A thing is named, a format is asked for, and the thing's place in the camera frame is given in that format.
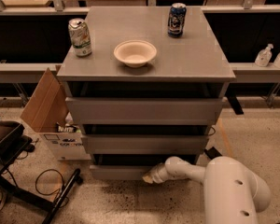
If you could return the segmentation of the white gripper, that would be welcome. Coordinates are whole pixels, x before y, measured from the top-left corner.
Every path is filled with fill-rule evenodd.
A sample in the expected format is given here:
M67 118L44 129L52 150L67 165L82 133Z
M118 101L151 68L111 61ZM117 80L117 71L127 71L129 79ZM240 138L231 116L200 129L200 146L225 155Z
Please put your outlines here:
M153 170L148 171L142 176L142 179L148 184L160 184L167 181L168 178L169 175L164 163L158 164Z

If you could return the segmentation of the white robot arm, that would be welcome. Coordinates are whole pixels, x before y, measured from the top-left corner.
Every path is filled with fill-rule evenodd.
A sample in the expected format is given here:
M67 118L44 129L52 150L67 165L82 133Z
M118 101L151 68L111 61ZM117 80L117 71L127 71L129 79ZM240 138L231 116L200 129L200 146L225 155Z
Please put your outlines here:
M265 180L239 161L216 157L205 167L170 157L143 175L149 184L190 179L203 185L205 224L259 224L272 194Z

